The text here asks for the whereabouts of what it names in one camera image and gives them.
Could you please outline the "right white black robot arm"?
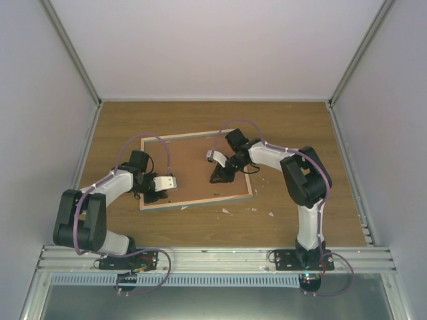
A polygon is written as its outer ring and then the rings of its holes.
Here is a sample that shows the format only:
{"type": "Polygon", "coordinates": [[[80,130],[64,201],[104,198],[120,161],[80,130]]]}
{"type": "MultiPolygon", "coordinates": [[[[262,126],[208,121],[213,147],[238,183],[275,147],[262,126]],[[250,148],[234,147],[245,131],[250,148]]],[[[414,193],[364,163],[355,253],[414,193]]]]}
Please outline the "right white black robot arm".
{"type": "Polygon", "coordinates": [[[326,252],[324,206],[332,180],[314,148],[290,149],[261,138],[250,141],[240,129],[230,131],[225,140],[234,154],[225,156],[217,150],[217,145],[207,151],[207,160],[216,164],[209,182],[232,183],[236,173],[243,173],[248,165],[281,171],[288,194],[298,208],[298,234],[291,257],[304,270],[321,266],[326,252]]]}

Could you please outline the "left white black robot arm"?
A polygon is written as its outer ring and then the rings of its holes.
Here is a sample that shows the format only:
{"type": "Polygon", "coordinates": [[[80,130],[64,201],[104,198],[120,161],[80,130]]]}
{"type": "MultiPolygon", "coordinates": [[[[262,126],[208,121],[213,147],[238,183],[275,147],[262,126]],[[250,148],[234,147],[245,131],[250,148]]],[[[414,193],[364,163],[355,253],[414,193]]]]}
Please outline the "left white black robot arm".
{"type": "Polygon", "coordinates": [[[57,246],[114,257],[122,269],[137,263],[134,240],[107,229],[107,208],[125,193],[143,196],[147,203],[167,198],[167,191],[177,187],[176,178],[160,176],[147,169],[149,154],[132,151],[129,161],[114,167],[106,177],[82,189],[63,192],[53,230],[57,246]]]}

